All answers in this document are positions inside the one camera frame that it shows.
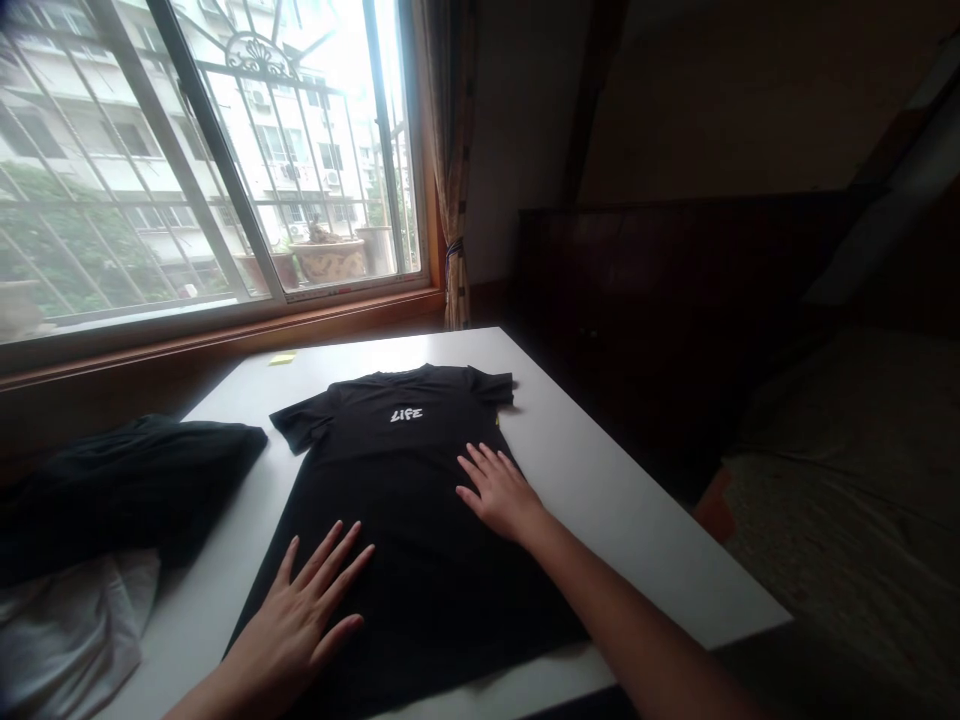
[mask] white fabric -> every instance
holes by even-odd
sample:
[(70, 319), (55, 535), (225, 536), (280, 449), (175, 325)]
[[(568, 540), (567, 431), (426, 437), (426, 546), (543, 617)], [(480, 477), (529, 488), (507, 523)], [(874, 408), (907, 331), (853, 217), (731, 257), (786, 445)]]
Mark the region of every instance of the white fabric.
[(0, 687), (13, 717), (83, 720), (140, 663), (155, 550), (104, 555), (0, 591)]

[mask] dark clothing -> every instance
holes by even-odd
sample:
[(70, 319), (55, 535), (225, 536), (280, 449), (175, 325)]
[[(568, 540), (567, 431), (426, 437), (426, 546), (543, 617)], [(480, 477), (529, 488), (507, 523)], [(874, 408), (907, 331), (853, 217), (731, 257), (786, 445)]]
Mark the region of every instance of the dark clothing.
[(271, 416), (293, 452), (310, 451), (234, 639), (294, 535), (296, 572), (337, 520), (363, 522), (354, 556), (377, 545), (331, 620), (360, 613), (363, 630), (289, 717), (365, 717), (586, 638), (533, 559), (454, 490), (475, 489), (456, 460), (467, 442), (509, 453), (497, 405), (512, 401), (510, 374), (424, 365), (335, 383)]
[(3, 493), (0, 587), (132, 548), (186, 564), (266, 445), (261, 428), (159, 415), (73, 443)]

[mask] forearm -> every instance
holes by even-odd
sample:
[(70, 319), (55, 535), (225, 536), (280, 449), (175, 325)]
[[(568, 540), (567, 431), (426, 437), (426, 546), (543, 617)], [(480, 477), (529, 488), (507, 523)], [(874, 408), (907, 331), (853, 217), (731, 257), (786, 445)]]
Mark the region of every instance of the forearm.
[(763, 717), (713, 657), (552, 515), (538, 515), (520, 540), (566, 597), (642, 717)]
[(238, 695), (218, 667), (184, 695), (163, 720), (237, 720), (242, 717), (243, 705)]

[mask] yellow sticky note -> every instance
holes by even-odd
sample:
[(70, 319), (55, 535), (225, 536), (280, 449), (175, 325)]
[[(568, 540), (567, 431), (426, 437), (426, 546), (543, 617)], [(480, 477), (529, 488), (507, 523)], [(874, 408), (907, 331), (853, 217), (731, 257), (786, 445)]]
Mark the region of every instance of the yellow sticky note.
[(296, 351), (290, 353), (280, 353), (279, 355), (275, 355), (273, 360), (271, 360), (268, 365), (289, 365), (293, 362), (293, 359), (296, 356)]

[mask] brown curtain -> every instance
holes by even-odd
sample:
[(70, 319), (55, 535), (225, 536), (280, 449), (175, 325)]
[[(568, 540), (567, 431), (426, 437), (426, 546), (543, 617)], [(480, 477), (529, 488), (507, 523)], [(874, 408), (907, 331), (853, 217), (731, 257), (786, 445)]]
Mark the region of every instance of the brown curtain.
[(440, 225), (447, 243), (447, 308), (444, 327), (470, 327), (470, 286), (463, 254), (467, 177), (473, 137), (477, 68), (475, 0), (415, 0), (418, 76), (428, 117)]

